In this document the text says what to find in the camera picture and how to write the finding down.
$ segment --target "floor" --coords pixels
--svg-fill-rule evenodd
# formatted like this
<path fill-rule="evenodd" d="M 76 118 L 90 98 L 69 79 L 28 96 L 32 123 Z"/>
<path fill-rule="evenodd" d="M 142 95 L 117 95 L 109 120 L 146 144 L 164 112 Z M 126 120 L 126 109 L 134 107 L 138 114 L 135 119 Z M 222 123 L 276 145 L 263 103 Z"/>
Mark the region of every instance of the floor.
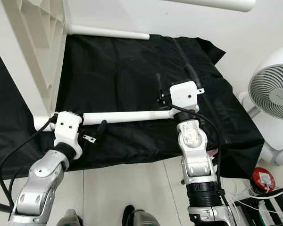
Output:
<path fill-rule="evenodd" d="M 259 165 L 271 170 L 277 185 L 283 186 L 283 167 L 275 168 L 263 162 Z M 67 209 L 75 209 L 85 226 L 120 226 L 124 207 L 128 204 L 153 214 L 162 226 L 191 226 L 188 199 L 181 179 L 180 157 L 67 172 L 57 189 L 47 226 L 55 226 Z M 245 189 L 241 179 L 234 181 L 238 191 Z M 237 192 L 234 181 L 223 179 L 228 195 Z M 14 199 L 25 182 L 26 178 L 15 181 Z M 0 202 L 7 203 L 1 188 Z M 7 217 L 0 212 L 0 226 L 6 225 Z"/>

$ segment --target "white plastic bar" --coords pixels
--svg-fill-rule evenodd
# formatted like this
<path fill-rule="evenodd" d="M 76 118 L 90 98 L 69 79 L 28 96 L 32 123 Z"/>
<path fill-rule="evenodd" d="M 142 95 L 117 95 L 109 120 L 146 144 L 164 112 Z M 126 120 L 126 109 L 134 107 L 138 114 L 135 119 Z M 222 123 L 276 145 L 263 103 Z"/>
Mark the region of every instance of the white plastic bar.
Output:
<path fill-rule="evenodd" d="M 83 125 L 97 125 L 103 120 L 107 123 L 145 121 L 157 119 L 172 119 L 170 111 L 143 111 L 143 112 L 104 112 L 104 113 L 84 113 Z"/>
<path fill-rule="evenodd" d="M 199 6 L 209 6 L 214 8 L 224 8 L 241 12 L 250 11 L 256 0 L 167 0 Z"/>
<path fill-rule="evenodd" d="M 148 40 L 150 38 L 149 34 L 136 33 L 136 32 L 126 32 L 118 31 L 97 27 L 88 27 L 75 24 L 67 25 L 68 34 L 85 34 L 85 35 L 95 35 L 95 36 L 105 36 L 105 37 L 115 37 L 115 38 L 125 38 L 125 39 L 143 39 Z"/>

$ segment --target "white cable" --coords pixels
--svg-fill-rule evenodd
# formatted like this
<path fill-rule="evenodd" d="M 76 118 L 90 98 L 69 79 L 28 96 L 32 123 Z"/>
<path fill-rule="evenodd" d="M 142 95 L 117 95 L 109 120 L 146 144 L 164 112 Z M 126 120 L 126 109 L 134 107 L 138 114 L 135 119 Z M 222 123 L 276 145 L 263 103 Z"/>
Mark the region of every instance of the white cable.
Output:
<path fill-rule="evenodd" d="M 237 221 L 236 221 L 236 223 L 239 223 L 240 222 L 240 214 L 239 214 L 239 211 L 238 211 L 238 209 L 237 209 L 237 206 L 236 206 L 236 204 L 235 204 L 235 202 L 232 202 L 232 205 L 234 206 L 234 208 L 235 208 L 235 211 L 236 211 L 236 214 L 237 214 Z"/>
<path fill-rule="evenodd" d="M 250 190 L 250 194 L 256 194 L 256 192 L 254 191 L 253 187 L 252 189 Z"/>
<path fill-rule="evenodd" d="M 268 181 L 266 181 L 266 178 L 263 178 L 263 179 L 261 179 L 261 182 L 266 185 L 266 187 L 264 187 L 264 188 L 266 189 L 266 193 L 268 193 L 269 192 Z"/>
<path fill-rule="evenodd" d="M 229 191 L 227 191 L 227 192 L 230 193 L 230 194 L 233 194 L 234 197 L 236 197 L 236 196 L 239 196 L 239 195 L 243 194 L 244 192 L 246 192 L 246 191 L 248 191 L 248 190 L 250 190 L 250 189 L 252 189 L 252 187 L 245 188 L 242 192 L 239 192 L 239 193 L 236 193 L 236 194 L 231 193 L 231 192 L 229 192 Z"/>
<path fill-rule="evenodd" d="M 228 193 L 231 193 L 231 194 L 233 194 L 233 195 L 236 195 L 237 193 L 238 193 L 238 185 L 237 185 L 237 183 L 236 183 L 236 181 L 234 180 L 234 178 L 231 178 L 232 179 L 232 181 L 234 182 L 234 184 L 235 184 L 235 193 L 232 193 L 232 192 L 230 192 L 229 190 L 227 190 L 226 188 L 225 188 L 225 186 L 224 186 L 224 178 L 222 178 L 222 181 L 221 181 L 221 183 L 222 183 L 222 187 L 225 189 L 225 191 L 227 191 Z"/>
<path fill-rule="evenodd" d="M 248 204 L 245 204 L 245 203 L 243 203 L 243 202 L 241 202 L 241 201 L 239 201 L 239 200 L 237 200 L 237 199 L 236 199 L 236 201 L 239 202 L 239 203 L 241 203 L 242 205 L 245 205 L 245 206 L 247 206 L 247 207 L 250 207 L 250 208 L 253 209 L 253 210 L 259 210 L 259 209 L 257 209 L 257 208 L 252 207 L 252 206 L 249 206 Z M 270 213 L 277 213 L 277 214 L 282 213 L 282 214 L 283 214 L 283 212 L 275 212 L 275 211 L 270 211 L 270 210 L 259 210 L 259 211 L 270 212 Z"/>
<path fill-rule="evenodd" d="M 283 194 L 283 191 L 282 192 L 279 192 L 278 194 L 274 194 L 274 195 L 271 195 L 271 196 L 266 196 L 266 197 L 258 197 L 258 196 L 253 196 L 253 195 L 244 195 L 244 194 L 241 194 L 243 196 L 246 196 L 246 197 L 249 197 L 249 198 L 254 198 L 254 199 L 272 199 L 272 198 L 275 198 L 275 197 L 278 197 L 280 195 Z"/>

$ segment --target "white pipe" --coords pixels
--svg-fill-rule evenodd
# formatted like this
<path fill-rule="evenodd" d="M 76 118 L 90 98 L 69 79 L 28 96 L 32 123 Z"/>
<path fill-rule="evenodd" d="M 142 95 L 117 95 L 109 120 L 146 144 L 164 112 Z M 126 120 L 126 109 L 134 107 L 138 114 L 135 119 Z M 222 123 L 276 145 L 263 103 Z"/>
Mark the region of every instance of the white pipe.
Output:
<path fill-rule="evenodd" d="M 45 125 L 45 123 L 48 121 L 48 118 L 49 118 L 48 116 L 34 116 L 33 117 L 34 128 L 36 130 L 41 129 Z M 43 131 L 44 132 L 53 131 L 54 126 L 55 124 L 50 123 L 49 126 L 47 126 Z"/>
<path fill-rule="evenodd" d="M 224 8 L 241 12 L 248 12 L 254 8 L 256 0 L 166 0 L 199 6 Z"/>
<path fill-rule="evenodd" d="M 97 125 L 103 120 L 107 123 L 145 121 L 157 119 L 172 119 L 170 111 L 144 111 L 144 112 L 104 112 L 104 113 L 84 113 L 83 125 Z"/>
<path fill-rule="evenodd" d="M 150 35 L 144 33 L 136 32 L 126 32 L 118 31 L 97 27 L 88 27 L 75 24 L 67 24 L 66 26 L 68 34 L 86 34 L 86 35 L 95 35 L 95 36 L 105 36 L 105 37 L 115 37 L 115 38 L 125 38 L 125 39 L 143 39 L 149 40 Z"/>

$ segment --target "black rubber grip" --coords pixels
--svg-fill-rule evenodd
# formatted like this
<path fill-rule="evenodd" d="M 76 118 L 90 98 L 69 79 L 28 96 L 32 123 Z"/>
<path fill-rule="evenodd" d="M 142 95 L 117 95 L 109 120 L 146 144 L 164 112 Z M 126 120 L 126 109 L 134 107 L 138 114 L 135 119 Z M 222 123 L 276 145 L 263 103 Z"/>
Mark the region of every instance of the black rubber grip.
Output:
<path fill-rule="evenodd" d="M 188 73 L 189 77 L 196 84 L 197 88 L 198 89 L 202 88 L 199 76 L 197 72 L 195 71 L 195 68 L 191 64 L 186 64 L 184 66 L 184 70 Z"/>
<path fill-rule="evenodd" d="M 195 222 L 195 226 L 229 226 L 224 221 L 215 221 L 215 222 Z"/>
<path fill-rule="evenodd" d="M 179 112 L 174 115 L 174 119 L 176 122 L 180 123 L 183 121 L 191 120 L 191 119 L 198 119 L 196 116 L 189 114 L 187 112 Z"/>
<path fill-rule="evenodd" d="M 216 182 L 195 183 L 186 185 L 191 207 L 221 206 L 221 197 Z"/>
<path fill-rule="evenodd" d="M 72 146 L 62 142 L 58 143 L 54 148 L 52 148 L 52 150 L 63 153 L 67 157 L 68 161 L 73 160 L 76 155 L 76 151 L 72 148 Z"/>

